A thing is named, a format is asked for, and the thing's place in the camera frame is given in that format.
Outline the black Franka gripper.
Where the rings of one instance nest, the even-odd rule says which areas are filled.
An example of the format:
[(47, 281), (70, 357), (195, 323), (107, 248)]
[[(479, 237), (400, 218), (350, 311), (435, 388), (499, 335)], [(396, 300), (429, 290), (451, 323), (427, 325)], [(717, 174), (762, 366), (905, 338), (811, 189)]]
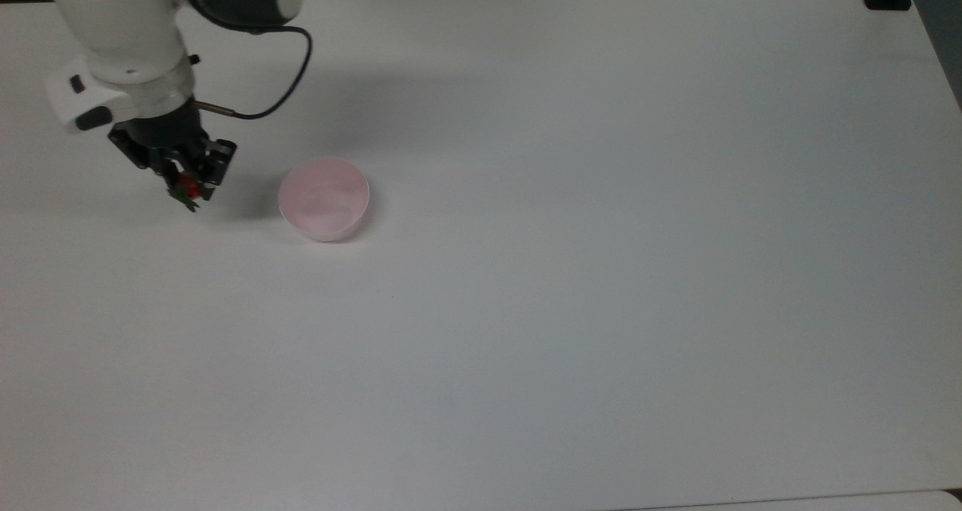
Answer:
[(210, 138), (199, 111), (117, 122), (107, 138), (136, 168), (161, 176), (170, 196), (186, 195), (185, 175), (203, 201), (220, 187), (237, 151), (234, 142)]

